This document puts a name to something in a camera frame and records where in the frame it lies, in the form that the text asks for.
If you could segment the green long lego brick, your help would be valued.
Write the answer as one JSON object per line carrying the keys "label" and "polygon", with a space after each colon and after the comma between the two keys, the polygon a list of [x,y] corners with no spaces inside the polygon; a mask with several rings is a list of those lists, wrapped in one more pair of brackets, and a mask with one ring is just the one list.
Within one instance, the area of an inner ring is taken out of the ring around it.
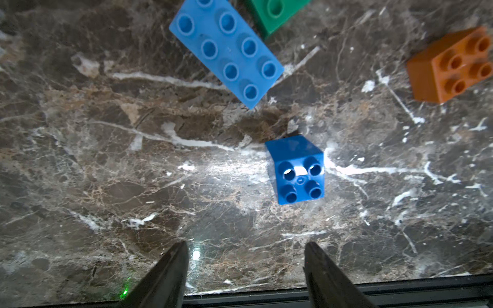
{"label": "green long lego brick", "polygon": [[309,2],[310,0],[246,0],[245,4],[261,36],[266,39]]}

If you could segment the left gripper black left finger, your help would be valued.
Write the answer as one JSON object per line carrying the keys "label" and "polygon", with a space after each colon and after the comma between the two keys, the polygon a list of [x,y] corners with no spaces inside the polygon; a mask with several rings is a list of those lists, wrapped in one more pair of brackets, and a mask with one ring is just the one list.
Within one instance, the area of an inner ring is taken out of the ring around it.
{"label": "left gripper black left finger", "polygon": [[174,244],[117,307],[181,307],[189,268],[185,241]]}

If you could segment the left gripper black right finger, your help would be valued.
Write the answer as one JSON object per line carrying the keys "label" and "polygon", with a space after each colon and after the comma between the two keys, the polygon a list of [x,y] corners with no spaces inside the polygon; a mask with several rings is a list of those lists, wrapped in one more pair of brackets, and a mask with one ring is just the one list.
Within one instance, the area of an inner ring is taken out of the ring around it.
{"label": "left gripper black right finger", "polygon": [[304,273],[312,307],[374,307],[315,242],[304,250]]}

